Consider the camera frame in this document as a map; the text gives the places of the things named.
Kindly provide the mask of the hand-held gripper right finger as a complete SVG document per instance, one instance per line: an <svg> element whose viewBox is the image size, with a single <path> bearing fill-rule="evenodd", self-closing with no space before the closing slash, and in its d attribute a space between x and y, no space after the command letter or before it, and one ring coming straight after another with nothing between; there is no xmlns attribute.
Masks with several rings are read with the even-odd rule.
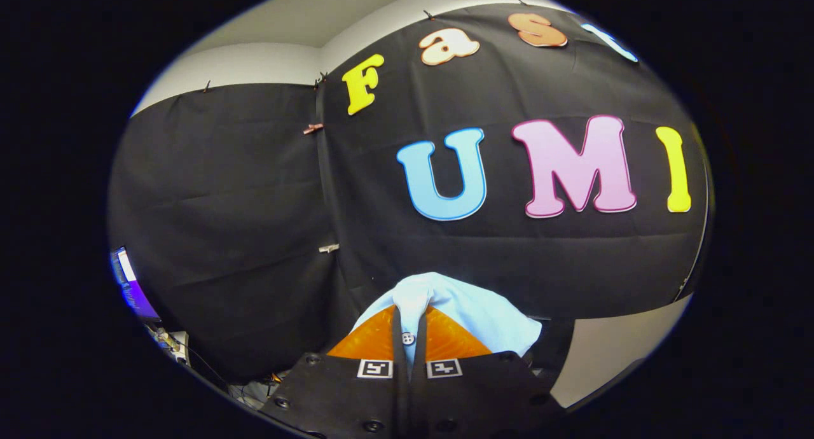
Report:
<svg viewBox="0 0 814 439"><path fill-rule="evenodd" d="M444 312L425 310L410 372L411 437L529 438L565 414L517 352L492 352Z"/></svg>

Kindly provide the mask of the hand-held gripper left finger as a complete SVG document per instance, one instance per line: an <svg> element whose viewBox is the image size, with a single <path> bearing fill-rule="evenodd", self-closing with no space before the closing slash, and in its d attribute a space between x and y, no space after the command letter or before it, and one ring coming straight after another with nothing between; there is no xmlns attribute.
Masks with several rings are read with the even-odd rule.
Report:
<svg viewBox="0 0 814 439"><path fill-rule="evenodd" d="M388 306L326 353L306 353L261 413L319 438L403 438L409 401L401 315Z"/></svg>

